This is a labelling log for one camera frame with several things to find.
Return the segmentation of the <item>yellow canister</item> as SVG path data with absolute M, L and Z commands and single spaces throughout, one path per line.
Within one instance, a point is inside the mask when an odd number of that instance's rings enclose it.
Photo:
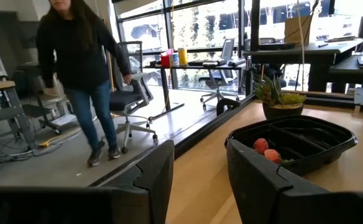
M 178 48 L 178 58 L 179 58 L 179 65 L 181 66 L 188 65 L 188 55 L 187 55 L 187 50 L 185 48 Z

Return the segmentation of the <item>wooden top grey table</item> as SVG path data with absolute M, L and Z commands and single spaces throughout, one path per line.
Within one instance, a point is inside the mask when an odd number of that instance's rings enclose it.
M 7 121 L 10 131 L 0 134 L 0 138 L 7 135 L 14 135 L 15 138 L 24 137 L 27 145 L 33 149 L 36 144 L 29 121 L 21 105 L 13 81 L 0 82 L 0 121 Z

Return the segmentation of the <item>dark seat office chair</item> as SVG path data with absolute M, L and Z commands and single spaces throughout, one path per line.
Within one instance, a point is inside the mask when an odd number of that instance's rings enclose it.
M 238 95 L 222 92 L 219 89 L 221 86 L 228 86 L 232 81 L 237 78 L 234 70 L 208 70 L 208 72 L 208 77 L 200 77 L 198 81 L 205 81 L 206 86 L 208 86 L 211 90 L 216 91 L 212 94 L 206 94 L 201 96 L 200 102 L 202 103 L 204 110 L 206 110 L 206 103 L 215 98 L 219 101 L 227 96 L 235 96 L 237 101 L 240 100 Z

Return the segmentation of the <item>grey mesh office chair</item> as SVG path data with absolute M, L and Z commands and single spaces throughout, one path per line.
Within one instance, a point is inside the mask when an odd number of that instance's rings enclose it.
M 146 73 L 142 71 L 142 42 L 139 40 L 120 42 L 119 46 L 127 58 L 132 57 L 137 59 L 137 70 L 131 71 L 132 90 L 127 91 L 122 85 L 123 78 L 117 66 L 116 59 L 112 56 L 108 57 L 108 62 L 111 64 L 110 68 L 112 71 L 112 74 L 110 75 L 112 92 L 110 94 L 109 108 L 114 115 L 123 116 L 126 119 L 125 123 L 118 124 L 116 128 L 118 134 L 122 132 L 125 133 L 123 147 L 121 148 L 121 152 L 125 154 L 128 152 L 127 143 L 132 138 L 133 131 L 152 133 L 154 144 L 158 143 L 158 136 L 156 131 L 150 128 L 151 121 L 149 118 L 144 118 L 143 121 L 135 123 L 132 123 L 129 120 L 134 112 L 149 105 L 150 101 L 154 98 L 144 81 Z

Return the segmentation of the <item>brown cardboard box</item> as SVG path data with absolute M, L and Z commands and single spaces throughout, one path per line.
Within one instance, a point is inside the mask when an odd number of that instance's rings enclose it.
M 285 21 L 285 38 L 286 43 L 293 43 L 300 46 L 301 37 L 300 33 L 303 34 L 304 46 L 310 42 L 310 26 L 312 16 L 301 16 L 289 18 Z

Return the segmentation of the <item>open grey laptop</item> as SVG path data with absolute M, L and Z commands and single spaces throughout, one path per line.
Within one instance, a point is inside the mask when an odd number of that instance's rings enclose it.
M 216 67 L 225 65 L 229 60 L 232 59 L 234 51 L 234 39 L 226 39 L 223 43 L 223 48 L 220 56 L 209 54 L 207 56 L 197 55 L 194 59 L 188 61 L 189 66 L 205 66 L 205 67 Z

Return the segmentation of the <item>closed black laptop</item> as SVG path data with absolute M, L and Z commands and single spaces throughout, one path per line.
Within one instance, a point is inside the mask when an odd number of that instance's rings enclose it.
M 259 44 L 258 50 L 288 50 L 294 49 L 295 46 L 295 43 L 267 43 Z

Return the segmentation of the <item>person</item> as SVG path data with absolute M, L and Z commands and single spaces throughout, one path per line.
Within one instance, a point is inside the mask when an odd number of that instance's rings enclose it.
M 99 164 L 101 146 L 93 123 L 94 111 L 108 142 L 108 157 L 120 156 L 116 129 L 109 108 L 110 82 L 103 52 L 115 59 L 126 83 L 131 70 L 126 56 L 104 22 L 84 0 L 48 0 L 50 9 L 36 36 L 39 67 L 46 88 L 57 77 L 91 147 L 87 165 Z

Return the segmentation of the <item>black plastic tupperware container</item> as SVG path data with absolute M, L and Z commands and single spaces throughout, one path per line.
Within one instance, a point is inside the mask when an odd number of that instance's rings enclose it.
M 234 139 L 253 149 L 254 142 L 264 138 L 269 149 L 282 158 L 279 164 L 297 175 L 306 175 L 339 159 L 354 147 L 354 133 L 342 126 L 311 116 L 284 116 L 250 124 L 232 131 Z

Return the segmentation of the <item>black frame pole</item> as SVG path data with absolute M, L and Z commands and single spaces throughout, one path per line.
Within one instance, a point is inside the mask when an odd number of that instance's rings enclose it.
M 258 51 L 259 26 L 260 26 L 260 0 L 252 0 L 250 19 L 251 19 L 250 50 Z

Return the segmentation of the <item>black desk with keyboard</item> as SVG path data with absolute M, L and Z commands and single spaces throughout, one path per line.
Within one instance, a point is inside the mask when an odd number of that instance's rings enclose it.
M 347 83 L 363 85 L 363 68 L 359 68 L 357 63 L 360 55 L 352 55 L 330 68 L 333 93 L 344 93 Z

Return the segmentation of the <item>red strawberry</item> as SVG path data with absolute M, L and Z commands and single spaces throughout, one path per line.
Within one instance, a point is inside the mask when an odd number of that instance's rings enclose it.
M 253 147 L 259 154 L 264 154 L 269 149 L 269 144 L 266 139 L 259 138 L 254 142 Z
M 265 150 L 264 156 L 266 159 L 268 159 L 276 164 L 280 164 L 282 162 L 281 155 L 275 149 Z

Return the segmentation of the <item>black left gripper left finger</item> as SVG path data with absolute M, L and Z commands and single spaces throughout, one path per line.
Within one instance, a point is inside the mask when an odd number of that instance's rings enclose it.
M 165 141 L 130 168 L 132 224 L 165 224 L 173 182 L 175 145 Z

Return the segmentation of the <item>black rolling equipment cart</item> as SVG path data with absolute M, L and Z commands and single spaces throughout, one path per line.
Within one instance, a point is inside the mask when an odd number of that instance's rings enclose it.
M 72 106 L 63 91 L 62 84 L 57 79 L 57 74 L 53 73 L 53 86 L 55 94 L 51 103 L 55 103 L 56 108 L 45 107 L 42 103 L 40 93 L 44 93 L 44 82 L 40 75 L 40 69 L 37 62 L 26 62 L 17 68 L 22 71 L 29 82 L 29 89 L 37 101 L 37 105 L 22 105 L 24 112 L 31 118 L 38 118 L 41 128 L 50 128 L 55 134 L 60 135 L 60 128 L 64 125 L 74 122 L 76 116 L 73 114 Z

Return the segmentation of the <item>long narrow black desk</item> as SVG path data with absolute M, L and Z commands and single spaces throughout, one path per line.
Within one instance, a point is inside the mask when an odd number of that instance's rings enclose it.
M 235 70 L 238 72 L 238 79 L 239 79 L 239 84 L 238 84 L 238 92 L 239 93 L 242 93 L 242 84 L 241 84 L 241 81 L 242 81 L 242 78 L 243 78 L 243 75 L 246 74 L 246 68 L 244 68 L 242 65 L 238 65 L 238 66 L 235 66 L 235 67 L 230 67 L 228 65 L 219 65 L 219 66 L 203 66 L 203 65 L 200 65 L 200 66 L 189 66 L 189 65 L 174 65 L 173 67 L 170 66 L 170 67 L 164 67 L 164 66 L 145 66 L 143 68 L 149 68 L 149 69 L 160 69 L 160 76 L 161 76 L 161 79 L 162 79 L 162 90 L 163 90 L 163 97 L 164 97 L 164 102 L 165 102 L 165 107 L 162 111 L 162 113 L 158 114 L 158 115 L 155 115 L 155 116 L 150 116 L 148 118 L 149 121 L 154 121 L 162 116 L 165 116 L 167 113 L 171 112 L 171 111 L 174 111 L 176 109 L 179 109 L 181 108 L 182 106 L 184 106 L 185 104 L 182 103 L 174 108 L 171 108 L 170 106 L 170 101 L 169 101 L 169 90 L 168 90 L 168 81 L 167 81 L 167 75 L 166 75 L 166 69 L 169 69 L 170 70 L 170 74 L 172 76 L 172 72 L 176 73 L 174 70 L 176 69 L 182 69 L 182 70 L 188 70 L 188 69 L 191 69 L 191 70 L 208 70 L 209 71 L 209 77 L 211 79 L 211 81 L 216 84 L 216 80 L 214 79 L 213 77 L 213 74 L 211 73 L 212 70 Z M 217 90 L 216 93 L 213 93 L 212 95 L 203 95 L 201 97 L 201 103 L 203 105 L 203 109 L 205 110 L 206 109 L 206 105 L 205 103 L 212 100 L 214 97 L 216 97 L 218 99 L 218 101 L 223 98 L 224 96 L 222 95 L 222 93 L 220 92 L 220 90 Z

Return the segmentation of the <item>black desk with box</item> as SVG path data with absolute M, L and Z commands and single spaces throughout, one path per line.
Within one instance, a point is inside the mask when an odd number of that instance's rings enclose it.
M 258 50 L 246 51 L 244 56 L 251 57 L 252 63 L 261 64 L 309 64 L 309 91 L 326 91 L 326 85 L 331 82 L 329 70 L 352 55 L 363 44 L 363 39 L 342 42 L 314 42 L 305 46 L 288 50 Z

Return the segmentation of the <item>potted succulent plant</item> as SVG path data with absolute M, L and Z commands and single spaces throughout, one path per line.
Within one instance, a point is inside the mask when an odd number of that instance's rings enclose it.
M 262 101 L 266 119 L 301 115 L 306 100 L 305 95 L 283 92 L 277 77 L 266 77 L 259 81 L 255 85 L 254 94 Z

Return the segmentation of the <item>black frame clamp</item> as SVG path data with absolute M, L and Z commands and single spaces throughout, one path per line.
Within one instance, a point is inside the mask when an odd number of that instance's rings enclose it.
M 220 116 L 225 111 L 230 111 L 238 108 L 240 106 L 240 102 L 229 99 L 222 98 L 218 101 L 216 105 L 216 116 Z

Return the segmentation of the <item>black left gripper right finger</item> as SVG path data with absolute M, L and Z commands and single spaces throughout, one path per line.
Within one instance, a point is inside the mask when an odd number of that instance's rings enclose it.
M 279 166 L 237 140 L 227 141 L 227 168 L 243 224 L 278 224 L 280 194 L 293 185 L 279 175 Z

